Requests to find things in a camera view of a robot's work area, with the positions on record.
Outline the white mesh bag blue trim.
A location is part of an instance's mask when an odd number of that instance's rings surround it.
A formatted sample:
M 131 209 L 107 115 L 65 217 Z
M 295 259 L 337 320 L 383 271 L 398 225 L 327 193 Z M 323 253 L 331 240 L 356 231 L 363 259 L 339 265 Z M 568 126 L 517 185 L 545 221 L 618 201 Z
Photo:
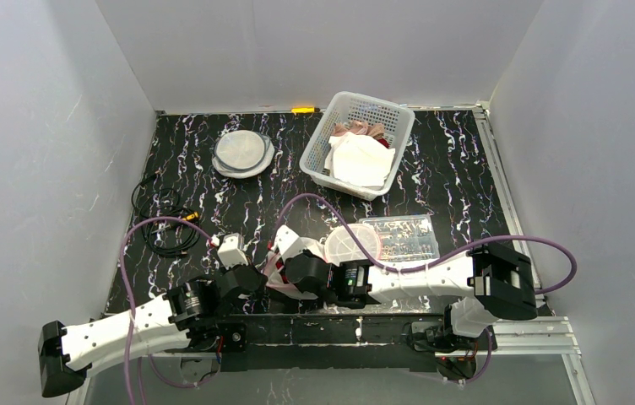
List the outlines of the white mesh bag blue trim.
M 224 177 L 247 179 L 264 172 L 271 165 L 274 153 L 275 147 L 268 136 L 238 130 L 218 138 L 212 164 Z

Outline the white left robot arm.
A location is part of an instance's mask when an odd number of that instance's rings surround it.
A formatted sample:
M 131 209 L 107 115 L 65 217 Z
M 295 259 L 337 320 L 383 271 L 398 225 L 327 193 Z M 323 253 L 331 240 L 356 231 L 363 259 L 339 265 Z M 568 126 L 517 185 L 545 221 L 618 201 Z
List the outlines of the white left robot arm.
M 237 265 L 114 316 L 73 326 L 48 322 L 38 341 L 41 395 L 65 395 L 89 376 L 166 350 L 219 354 L 232 335 L 221 322 L 239 300 L 262 293 L 267 280 L 253 265 Z

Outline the bright red bra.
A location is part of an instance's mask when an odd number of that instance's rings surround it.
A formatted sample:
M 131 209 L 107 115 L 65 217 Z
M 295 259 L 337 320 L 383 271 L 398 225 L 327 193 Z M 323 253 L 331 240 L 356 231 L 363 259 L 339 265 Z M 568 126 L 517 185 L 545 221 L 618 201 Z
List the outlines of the bright red bra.
M 285 263 L 282 259 L 279 259 L 276 263 L 275 263 L 275 273 L 279 274 L 281 277 L 284 276 L 285 274 Z

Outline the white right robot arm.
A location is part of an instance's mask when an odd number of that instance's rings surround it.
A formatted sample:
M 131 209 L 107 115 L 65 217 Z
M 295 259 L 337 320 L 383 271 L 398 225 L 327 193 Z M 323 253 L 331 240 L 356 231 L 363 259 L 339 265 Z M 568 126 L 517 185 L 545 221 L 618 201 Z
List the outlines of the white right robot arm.
M 326 262 L 309 250 L 278 260 L 269 276 L 273 289 L 295 300 L 363 309 L 418 296 L 451 296 L 443 316 L 445 336 L 477 338 L 500 320 L 537 316 L 530 259 L 499 243 L 469 248 L 414 272 L 388 270 L 367 259 Z

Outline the white bra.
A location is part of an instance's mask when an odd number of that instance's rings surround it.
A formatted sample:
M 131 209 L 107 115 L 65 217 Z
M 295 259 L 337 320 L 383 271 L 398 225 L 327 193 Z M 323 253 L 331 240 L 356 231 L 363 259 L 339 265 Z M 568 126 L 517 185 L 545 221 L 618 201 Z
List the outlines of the white bra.
M 324 167 L 342 182 L 360 187 L 382 187 L 391 172 L 395 150 L 376 139 L 348 132 L 330 137 Z

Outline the white mesh bag pink trim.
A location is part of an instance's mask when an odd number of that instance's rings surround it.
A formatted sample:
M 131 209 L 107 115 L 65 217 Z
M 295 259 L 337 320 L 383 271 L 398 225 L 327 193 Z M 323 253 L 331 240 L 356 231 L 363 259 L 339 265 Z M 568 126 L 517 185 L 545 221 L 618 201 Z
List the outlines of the white mesh bag pink trim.
M 324 244 L 318 240 L 307 237 L 302 237 L 302 239 L 310 252 L 335 266 L 338 266 L 343 262 L 366 259 L 366 255 L 349 236 L 344 226 L 340 226 L 331 231 Z M 285 281 L 284 276 L 281 277 L 279 274 L 274 272 L 275 263 L 279 259 L 280 258 L 277 254 L 273 252 L 269 254 L 269 262 L 264 270 L 264 273 L 268 276 L 267 287 L 284 294 L 289 298 L 297 300 L 296 298 L 291 297 L 291 293 L 296 293 L 297 290 Z

